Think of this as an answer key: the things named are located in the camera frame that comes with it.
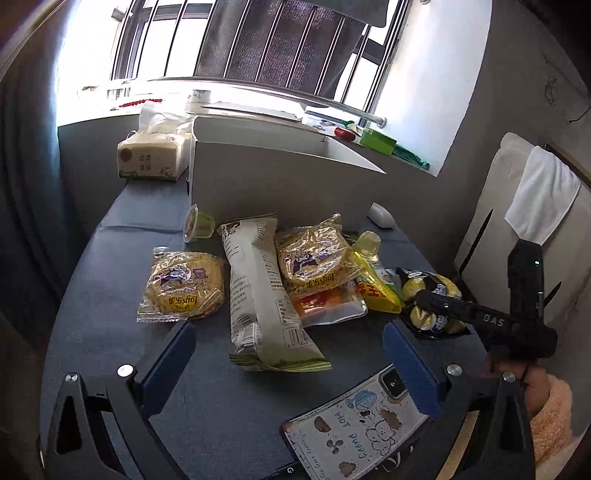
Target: smartphone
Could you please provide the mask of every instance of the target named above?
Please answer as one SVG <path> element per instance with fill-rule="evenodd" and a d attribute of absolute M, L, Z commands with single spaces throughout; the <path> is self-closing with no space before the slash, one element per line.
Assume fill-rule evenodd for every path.
<path fill-rule="evenodd" d="M 281 430 L 310 478 L 355 480 L 395 453 L 427 418 L 390 365 Z"/>

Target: green box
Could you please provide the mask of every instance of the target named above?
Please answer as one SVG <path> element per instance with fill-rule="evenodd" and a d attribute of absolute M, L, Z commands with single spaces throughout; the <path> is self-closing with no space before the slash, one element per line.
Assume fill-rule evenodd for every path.
<path fill-rule="evenodd" d="M 372 128 L 366 128 L 363 130 L 363 135 L 361 136 L 359 143 L 364 147 L 371 148 L 372 150 L 385 155 L 392 155 L 394 147 L 396 146 L 396 140 L 387 135 L 381 134 Z"/>

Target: person's hand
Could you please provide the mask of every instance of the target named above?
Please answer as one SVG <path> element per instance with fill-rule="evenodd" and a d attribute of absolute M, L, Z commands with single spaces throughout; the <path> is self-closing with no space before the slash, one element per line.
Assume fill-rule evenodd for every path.
<path fill-rule="evenodd" d="M 496 371 L 498 373 L 513 372 L 517 381 L 521 381 L 527 365 L 527 362 L 503 360 L 497 364 Z M 530 364 L 521 384 L 525 389 L 525 408 L 532 419 L 540 412 L 550 397 L 550 380 L 546 369 L 535 363 Z"/>

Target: green packet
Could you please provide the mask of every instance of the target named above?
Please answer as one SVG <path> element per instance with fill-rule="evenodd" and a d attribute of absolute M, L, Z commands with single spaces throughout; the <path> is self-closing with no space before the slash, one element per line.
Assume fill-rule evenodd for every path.
<path fill-rule="evenodd" d="M 230 361 L 247 370 L 317 372 L 332 366 L 304 331 L 277 265 L 277 218 L 219 228 L 230 263 Z"/>

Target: open cardboard box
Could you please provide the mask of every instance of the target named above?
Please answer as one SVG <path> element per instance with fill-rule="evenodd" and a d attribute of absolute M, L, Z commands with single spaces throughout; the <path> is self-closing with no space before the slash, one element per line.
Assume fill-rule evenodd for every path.
<path fill-rule="evenodd" d="M 347 146 L 273 119 L 198 118 L 191 203 L 218 224 L 277 214 L 279 228 L 334 213 L 356 230 L 385 172 Z"/>

